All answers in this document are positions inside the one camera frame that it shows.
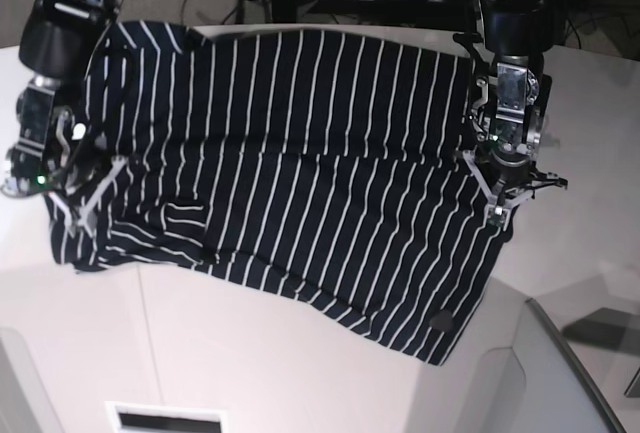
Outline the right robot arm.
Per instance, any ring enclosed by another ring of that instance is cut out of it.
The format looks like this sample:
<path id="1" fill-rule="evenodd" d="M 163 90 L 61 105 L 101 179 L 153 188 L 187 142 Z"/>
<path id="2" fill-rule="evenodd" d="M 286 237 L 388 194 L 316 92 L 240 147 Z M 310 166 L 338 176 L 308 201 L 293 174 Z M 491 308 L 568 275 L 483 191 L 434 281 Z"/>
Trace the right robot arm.
<path id="1" fill-rule="evenodd" d="M 95 235 L 97 203 L 128 163 L 100 152 L 100 127 L 80 117 L 82 84 L 122 3 L 34 0 L 19 44 L 33 76 L 17 100 L 19 133 L 5 156 L 1 192 L 48 197 L 70 235 Z"/>

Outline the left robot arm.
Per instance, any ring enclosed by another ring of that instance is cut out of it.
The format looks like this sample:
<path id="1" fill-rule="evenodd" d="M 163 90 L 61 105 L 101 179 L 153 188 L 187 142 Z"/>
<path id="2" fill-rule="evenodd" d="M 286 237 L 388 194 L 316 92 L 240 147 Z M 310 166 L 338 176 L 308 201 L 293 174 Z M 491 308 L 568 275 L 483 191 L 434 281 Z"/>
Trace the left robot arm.
<path id="1" fill-rule="evenodd" d="M 552 79 L 544 55 L 556 42 L 554 0 L 471 0 L 476 25 L 453 39 L 473 61 L 464 122 L 474 145 L 459 152 L 486 198 L 487 223 L 543 188 L 567 185 L 537 168 Z"/>

